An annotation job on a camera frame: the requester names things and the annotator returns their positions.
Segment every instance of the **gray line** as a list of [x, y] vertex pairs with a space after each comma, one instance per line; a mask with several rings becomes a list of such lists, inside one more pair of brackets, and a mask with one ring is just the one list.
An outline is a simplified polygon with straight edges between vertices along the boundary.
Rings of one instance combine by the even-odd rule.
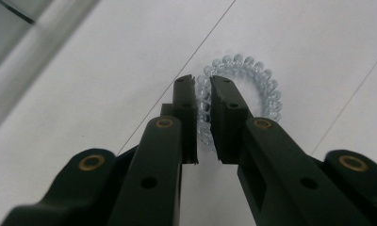
[[211, 31], [209, 31], [209, 33], [206, 35], [206, 37], [203, 39], [203, 41], [200, 43], [200, 45], [197, 47], [197, 49], [194, 51], [194, 53], [191, 55], [191, 57], [188, 59], [188, 61], [186, 62], [186, 64], [183, 66], [183, 68], [179, 71], [179, 73], [175, 76], [175, 78], [171, 81], [171, 83], [168, 85], [168, 87], [165, 89], [165, 91], [162, 93], [162, 95], [158, 98], [158, 100], [156, 101], [156, 103], [153, 105], [153, 107], [151, 107], [150, 111], [147, 113], [147, 115], [144, 117], [144, 119], [141, 121], [141, 123], [139, 124], [139, 126], [136, 128], [136, 130], [133, 132], [133, 134], [129, 137], [129, 139], [124, 143], [124, 145], [121, 147], [121, 149], [119, 150], [118, 154], [121, 154], [124, 146], [126, 146], [126, 144], [129, 142], [129, 140], [136, 134], [136, 132], [138, 131], [138, 129], [141, 127], [141, 125], [144, 123], [145, 119], [147, 119], [147, 117], [150, 115], [150, 113], [153, 111], [153, 109], [156, 107], [156, 105], [159, 103], [159, 101], [161, 100], [161, 98], [165, 95], [165, 93], [167, 92], [167, 90], [172, 86], [174, 80], [180, 75], [180, 73], [186, 68], [186, 66], [189, 64], [189, 62], [191, 61], [191, 59], [195, 56], [195, 54], [197, 53], [197, 51], [201, 48], [201, 46], [205, 43], [205, 41], [208, 39], [208, 37], [210, 36], [210, 34], [213, 32], [213, 30], [215, 30], [215, 28], [217, 27], [217, 25], [221, 22], [221, 20], [223, 19], [224, 15], [226, 15], [227, 11], [229, 11], [229, 9], [233, 6], [233, 4], [235, 4], [236, 0], [233, 1], [232, 4], [230, 4], [229, 8], [223, 13], [223, 15], [220, 17], [220, 19], [216, 22], [216, 24], [212, 27]]
[[341, 117], [342, 113], [344, 113], [344, 110], [347, 108], [347, 106], [350, 104], [350, 102], [352, 101], [353, 97], [356, 95], [356, 93], [358, 92], [358, 90], [361, 89], [361, 87], [363, 86], [363, 84], [366, 82], [366, 80], [369, 78], [369, 76], [371, 75], [371, 72], [373, 72], [374, 68], [376, 68], [377, 66], [377, 61], [376, 63], [373, 65], [373, 67], [371, 67], [370, 71], [368, 72], [368, 74], [364, 77], [364, 79], [362, 80], [361, 84], [359, 84], [359, 86], [356, 88], [355, 92], [352, 94], [352, 96], [350, 97], [350, 99], [348, 100], [348, 102], [344, 105], [344, 107], [341, 109], [341, 111], [338, 113], [337, 117], [335, 118], [335, 120], [333, 121], [333, 123], [330, 125], [330, 127], [327, 129], [326, 133], [324, 133], [323, 137], [321, 137], [319, 143], [316, 145], [315, 149], [312, 151], [312, 153], [310, 155], [313, 155], [316, 150], [318, 149], [318, 147], [320, 146], [320, 144], [324, 141], [324, 139], [327, 137], [327, 135], [330, 133], [330, 131], [333, 129], [333, 126], [336, 124], [336, 122], [338, 121], [338, 119]]

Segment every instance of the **white table surface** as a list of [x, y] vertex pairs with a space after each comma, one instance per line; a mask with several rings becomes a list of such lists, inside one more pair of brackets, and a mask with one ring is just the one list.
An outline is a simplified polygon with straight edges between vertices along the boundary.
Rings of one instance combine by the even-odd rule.
[[[342, 148], [377, 162], [377, 1], [103, 0], [90, 7], [39, 70], [18, 71], [32, 40], [0, 67], [0, 103], [12, 100], [0, 107], [0, 222], [15, 205], [37, 202], [75, 154], [137, 145], [146, 122], [172, 100], [173, 80], [202, 74], [226, 54], [253, 56], [273, 71], [283, 94], [280, 124], [306, 153], [322, 160]], [[201, 143], [198, 155], [199, 165], [183, 167], [180, 225], [254, 225], [237, 167]]]

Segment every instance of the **brass screw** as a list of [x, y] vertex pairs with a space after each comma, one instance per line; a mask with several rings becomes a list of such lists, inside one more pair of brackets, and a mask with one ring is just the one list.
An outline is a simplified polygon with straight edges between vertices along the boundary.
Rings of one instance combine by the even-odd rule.
[[100, 154], [92, 154], [83, 158], [79, 163], [79, 168], [83, 171], [92, 171], [100, 168], [106, 160]]
[[269, 128], [271, 128], [270, 121], [266, 121], [266, 120], [256, 120], [256, 121], [254, 121], [254, 125], [256, 127], [261, 128], [261, 129], [269, 129]]
[[159, 128], [168, 128], [173, 125], [173, 121], [170, 119], [160, 119], [156, 121], [156, 126]]
[[354, 171], [367, 171], [369, 169], [368, 164], [366, 164], [362, 159], [350, 156], [350, 155], [342, 155], [338, 158], [339, 163], [344, 167], [354, 170]]

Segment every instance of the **white surface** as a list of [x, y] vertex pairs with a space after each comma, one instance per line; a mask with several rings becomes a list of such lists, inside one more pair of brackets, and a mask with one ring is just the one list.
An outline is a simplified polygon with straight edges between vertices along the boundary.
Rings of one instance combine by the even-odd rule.
[[[136, 145], [172, 100], [173, 79], [201, 74], [225, 54], [254, 56], [273, 70], [281, 124], [307, 153], [351, 149], [331, 137], [352, 142], [365, 129], [369, 144], [354, 150], [377, 156], [377, 128], [348, 127], [377, 83], [377, 1], [231, 3], [101, 1], [0, 127], [0, 220], [38, 201], [74, 154]], [[369, 114], [377, 117], [377, 105]], [[201, 145], [198, 152], [200, 165], [183, 167], [181, 225], [254, 225], [237, 168]]]

